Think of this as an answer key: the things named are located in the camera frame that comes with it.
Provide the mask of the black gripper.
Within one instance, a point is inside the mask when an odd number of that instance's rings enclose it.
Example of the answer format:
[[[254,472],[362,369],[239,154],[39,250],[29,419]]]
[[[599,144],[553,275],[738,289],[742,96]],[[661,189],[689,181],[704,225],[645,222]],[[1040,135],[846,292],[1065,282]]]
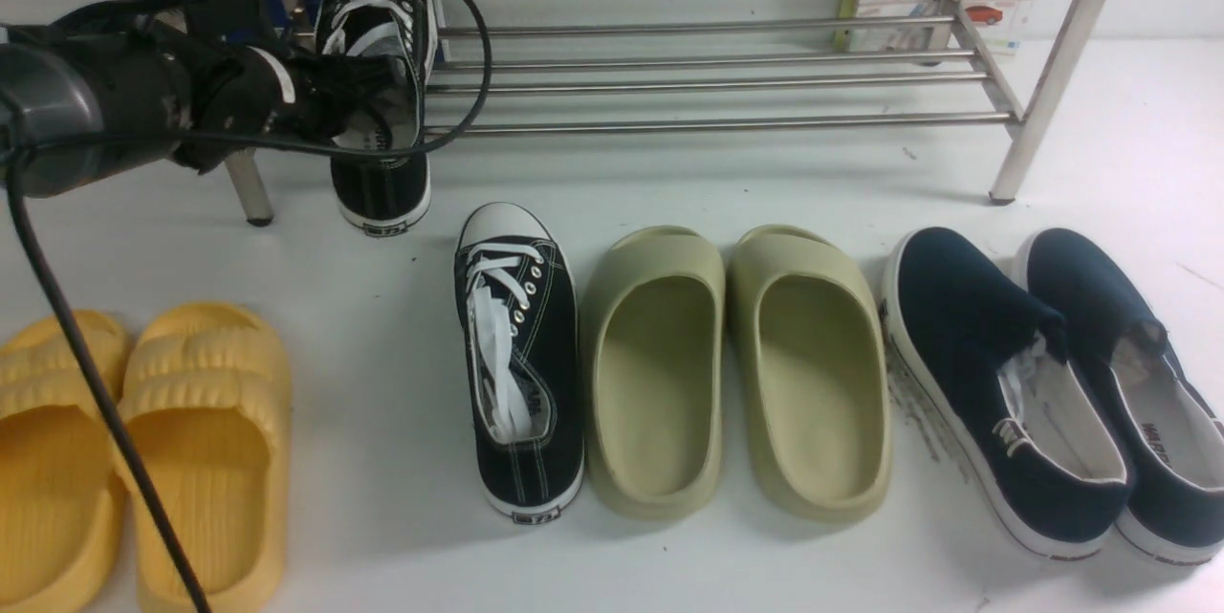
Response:
[[[392,138],[373,103],[399,84],[399,58],[318,58],[275,35],[262,0],[188,0],[184,12],[188,37],[203,45],[188,54],[202,61],[191,72],[191,124],[195,132],[229,139],[181,142],[175,164],[211,173],[235,152],[271,139],[327,146],[348,132],[354,115],[368,119],[375,139]]]

